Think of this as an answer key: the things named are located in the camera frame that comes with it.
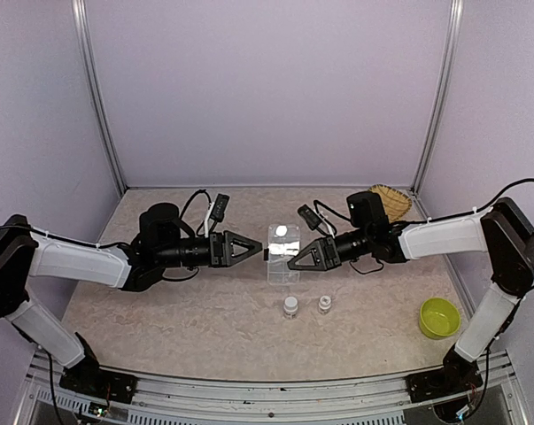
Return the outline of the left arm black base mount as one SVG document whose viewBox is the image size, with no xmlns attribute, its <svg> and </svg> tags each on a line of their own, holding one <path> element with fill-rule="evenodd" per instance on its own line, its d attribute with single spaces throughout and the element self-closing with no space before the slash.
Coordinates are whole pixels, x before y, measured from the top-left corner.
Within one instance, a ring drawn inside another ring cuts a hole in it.
<svg viewBox="0 0 534 425">
<path fill-rule="evenodd" d="M 66 368 L 59 381 L 63 389 L 128 405 L 132 402 L 137 383 L 134 375 L 101 368 L 91 356 Z"/>
</svg>

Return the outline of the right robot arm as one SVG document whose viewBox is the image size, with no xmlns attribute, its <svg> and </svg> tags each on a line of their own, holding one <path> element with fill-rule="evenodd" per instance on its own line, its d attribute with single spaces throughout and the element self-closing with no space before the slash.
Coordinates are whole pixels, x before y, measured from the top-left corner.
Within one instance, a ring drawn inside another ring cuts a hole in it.
<svg viewBox="0 0 534 425">
<path fill-rule="evenodd" d="M 346 202 L 352 231 L 309 243 L 288 261 L 289 269 L 329 271 L 365 255 L 379 263 L 401 264 L 463 252 L 488 254 L 491 285 L 453 347 L 459 359 L 452 359 L 436 374 L 438 388 L 454 393 L 471 376 L 468 363 L 487 349 L 533 286 L 534 227 L 509 197 L 482 209 L 424 222 L 391 222 L 381 197 L 368 190 L 350 195 Z"/>
</svg>

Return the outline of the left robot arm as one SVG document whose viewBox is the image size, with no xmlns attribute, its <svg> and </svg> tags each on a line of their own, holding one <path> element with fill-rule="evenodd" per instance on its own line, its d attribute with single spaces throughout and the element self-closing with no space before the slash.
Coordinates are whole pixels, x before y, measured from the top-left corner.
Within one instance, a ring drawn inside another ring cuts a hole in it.
<svg viewBox="0 0 534 425">
<path fill-rule="evenodd" d="M 88 343 L 68 331 L 27 289 L 27 279 L 49 276 L 142 292 L 163 282 L 171 268 L 232 267 L 261 252 L 262 244 L 231 231 L 197 235 L 170 203 L 151 206 L 139 217 L 130 243 L 86 243 L 32 227 L 14 214 L 0 226 L 0 318 L 40 345 L 85 391 L 96 394 L 106 372 Z"/>
</svg>

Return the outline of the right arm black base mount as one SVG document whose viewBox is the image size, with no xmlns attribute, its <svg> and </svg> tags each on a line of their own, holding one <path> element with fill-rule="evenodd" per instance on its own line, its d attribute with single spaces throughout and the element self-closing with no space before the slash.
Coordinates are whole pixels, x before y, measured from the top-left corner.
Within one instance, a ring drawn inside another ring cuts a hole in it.
<svg viewBox="0 0 534 425">
<path fill-rule="evenodd" d="M 443 358 L 441 367 L 406 377 L 412 403 L 452 396 L 483 384 L 477 362 L 469 362 L 452 350 Z"/>
</svg>

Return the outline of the clear plastic pill organizer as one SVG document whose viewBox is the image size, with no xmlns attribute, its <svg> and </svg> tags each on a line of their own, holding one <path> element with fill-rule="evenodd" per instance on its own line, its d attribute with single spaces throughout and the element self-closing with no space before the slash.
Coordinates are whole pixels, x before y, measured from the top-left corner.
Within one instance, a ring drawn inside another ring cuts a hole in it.
<svg viewBox="0 0 534 425">
<path fill-rule="evenodd" d="M 275 230 L 285 226 L 285 236 L 278 236 Z M 300 272 L 289 270 L 287 262 L 300 251 L 300 229 L 294 224 L 271 224 L 267 232 L 267 282 L 273 286 L 289 286 L 299 282 Z"/>
</svg>

